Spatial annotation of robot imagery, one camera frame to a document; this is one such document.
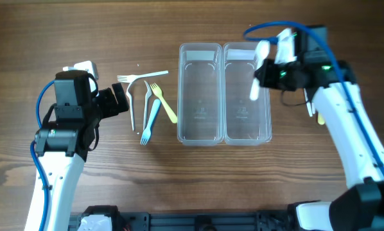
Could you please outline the white curved thin fork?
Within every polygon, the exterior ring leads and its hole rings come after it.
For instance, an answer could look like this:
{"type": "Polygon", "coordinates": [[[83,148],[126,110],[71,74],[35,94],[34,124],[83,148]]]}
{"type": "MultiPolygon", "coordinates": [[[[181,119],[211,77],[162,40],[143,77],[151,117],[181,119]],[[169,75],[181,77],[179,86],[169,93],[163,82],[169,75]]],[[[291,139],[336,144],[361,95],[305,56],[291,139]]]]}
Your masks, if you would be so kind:
{"type": "Polygon", "coordinates": [[[130,88],[133,85],[133,82],[130,82],[127,87],[127,92],[126,95],[129,99],[129,106],[130,106],[130,119],[131,119],[131,125],[132,125],[132,130],[135,130],[135,119],[134,119],[134,102],[133,102],[133,97],[130,93],[130,88]]]}

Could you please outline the white fork horizontal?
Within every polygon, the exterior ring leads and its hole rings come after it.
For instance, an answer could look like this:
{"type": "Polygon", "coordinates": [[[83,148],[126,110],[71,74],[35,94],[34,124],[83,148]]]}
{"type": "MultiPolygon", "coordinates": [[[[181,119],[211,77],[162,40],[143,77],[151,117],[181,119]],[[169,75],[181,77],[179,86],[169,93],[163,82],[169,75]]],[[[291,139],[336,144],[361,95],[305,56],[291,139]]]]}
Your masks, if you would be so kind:
{"type": "Polygon", "coordinates": [[[155,77],[155,76],[161,76],[168,74],[169,71],[158,71],[158,72],[153,72],[153,73],[146,73],[146,74],[130,74],[130,75],[121,75],[117,76],[117,80],[122,83],[132,83],[135,82],[138,79],[141,78],[150,78],[150,77],[155,77]]]}

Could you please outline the white fork with narrow handle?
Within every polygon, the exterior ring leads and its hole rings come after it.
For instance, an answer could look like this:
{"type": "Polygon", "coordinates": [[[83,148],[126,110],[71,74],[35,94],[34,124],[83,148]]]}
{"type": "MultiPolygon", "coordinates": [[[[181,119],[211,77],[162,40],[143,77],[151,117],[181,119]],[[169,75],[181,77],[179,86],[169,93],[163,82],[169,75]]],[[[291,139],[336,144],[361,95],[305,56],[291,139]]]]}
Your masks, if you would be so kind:
{"type": "Polygon", "coordinates": [[[150,87],[150,84],[145,80],[144,81],[146,85],[146,94],[144,97],[144,116],[143,116],[143,129],[146,128],[147,125],[147,120],[148,120],[148,101],[149,98],[152,96],[152,90],[150,87]]]}

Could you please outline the white spoon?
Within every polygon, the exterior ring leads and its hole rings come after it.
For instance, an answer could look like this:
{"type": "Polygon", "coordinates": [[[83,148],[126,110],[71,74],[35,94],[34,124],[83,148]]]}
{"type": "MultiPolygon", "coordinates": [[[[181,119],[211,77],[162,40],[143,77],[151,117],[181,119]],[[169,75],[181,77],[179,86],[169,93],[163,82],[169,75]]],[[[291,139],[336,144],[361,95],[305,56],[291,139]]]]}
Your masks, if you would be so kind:
{"type": "Polygon", "coordinates": [[[312,108],[311,108],[311,103],[310,103],[308,96],[307,96],[306,89],[304,89],[304,97],[305,97],[305,101],[306,101],[306,108],[307,108],[308,114],[310,117],[312,117],[313,112],[312,112],[312,108]]]}
{"type": "Polygon", "coordinates": [[[311,112],[312,112],[312,115],[316,113],[316,109],[315,109],[315,104],[314,103],[311,103],[311,112]]]}
{"type": "MultiPolygon", "coordinates": [[[[255,48],[255,60],[256,60],[256,68],[258,70],[262,67],[264,60],[267,58],[270,52],[270,43],[267,40],[260,41],[255,48]]],[[[252,82],[251,90],[250,90],[250,100],[256,101],[259,97],[260,85],[257,77],[254,77],[252,82]]]]}

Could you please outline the yellow plastic fork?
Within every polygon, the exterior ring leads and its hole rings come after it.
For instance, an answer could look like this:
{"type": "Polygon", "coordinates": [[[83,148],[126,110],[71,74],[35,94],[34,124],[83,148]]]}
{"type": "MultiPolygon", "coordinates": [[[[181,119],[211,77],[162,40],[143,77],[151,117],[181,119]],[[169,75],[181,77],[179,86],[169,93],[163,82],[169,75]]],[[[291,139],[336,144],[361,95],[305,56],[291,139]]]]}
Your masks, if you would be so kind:
{"type": "Polygon", "coordinates": [[[174,111],[172,110],[172,108],[169,106],[169,104],[166,102],[166,100],[164,99],[164,96],[163,96],[163,93],[162,93],[162,90],[161,88],[156,84],[156,83],[152,83],[151,85],[151,89],[152,89],[152,92],[158,97],[158,99],[161,101],[170,121],[174,124],[176,124],[178,122],[178,118],[177,118],[177,115],[174,113],[174,111]]]}

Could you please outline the light blue plastic fork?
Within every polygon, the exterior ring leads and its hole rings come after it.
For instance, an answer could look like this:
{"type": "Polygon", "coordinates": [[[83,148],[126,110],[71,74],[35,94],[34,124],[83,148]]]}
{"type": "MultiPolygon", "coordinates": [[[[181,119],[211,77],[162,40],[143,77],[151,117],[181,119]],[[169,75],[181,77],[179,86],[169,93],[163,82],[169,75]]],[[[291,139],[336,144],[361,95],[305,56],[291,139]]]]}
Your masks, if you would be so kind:
{"type": "Polygon", "coordinates": [[[140,145],[146,146],[148,144],[148,141],[151,139],[152,126],[155,122],[157,114],[159,113],[160,107],[161,107],[161,101],[159,99],[155,99],[153,101],[153,105],[150,111],[148,123],[146,125],[146,128],[143,130],[143,134],[141,136],[140,145]]]}

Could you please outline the yellow plastic spoon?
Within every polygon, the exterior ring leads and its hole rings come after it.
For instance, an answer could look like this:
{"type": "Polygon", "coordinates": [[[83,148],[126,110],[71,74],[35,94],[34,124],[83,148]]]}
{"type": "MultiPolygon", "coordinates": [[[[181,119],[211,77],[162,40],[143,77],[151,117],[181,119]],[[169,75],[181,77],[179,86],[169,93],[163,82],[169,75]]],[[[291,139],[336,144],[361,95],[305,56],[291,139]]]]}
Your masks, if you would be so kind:
{"type": "Polygon", "coordinates": [[[317,122],[319,125],[325,125],[326,123],[321,113],[317,114],[317,122]]]}

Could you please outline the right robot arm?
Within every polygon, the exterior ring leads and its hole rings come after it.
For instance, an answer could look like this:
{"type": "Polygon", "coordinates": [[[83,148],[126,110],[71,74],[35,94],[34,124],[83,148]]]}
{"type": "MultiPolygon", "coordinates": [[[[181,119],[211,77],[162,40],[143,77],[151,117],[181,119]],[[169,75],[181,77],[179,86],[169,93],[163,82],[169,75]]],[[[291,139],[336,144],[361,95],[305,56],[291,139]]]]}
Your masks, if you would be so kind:
{"type": "Polygon", "coordinates": [[[288,206],[288,230],[384,230],[384,147],[365,111],[351,66],[336,59],[324,26],[280,21],[258,38],[255,88],[302,89],[322,116],[342,161],[347,190],[329,202],[288,206]]]}

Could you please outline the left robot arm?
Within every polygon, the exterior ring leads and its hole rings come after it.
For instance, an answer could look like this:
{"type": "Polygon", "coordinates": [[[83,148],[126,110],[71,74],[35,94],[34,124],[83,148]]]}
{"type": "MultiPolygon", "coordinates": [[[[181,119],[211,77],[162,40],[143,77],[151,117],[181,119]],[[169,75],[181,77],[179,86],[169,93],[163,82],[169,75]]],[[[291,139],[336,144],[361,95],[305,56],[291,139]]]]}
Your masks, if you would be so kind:
{"type": "Polygon", "coordinates": [[[50,84],[56,101],[37,119],[39,130],[30,144],[37,177],[26,230],[67,230],[87,154],[100,139],[100,121],[129,109],[120,83],[100,90],[87,71],[56,73],[50,84]]]}

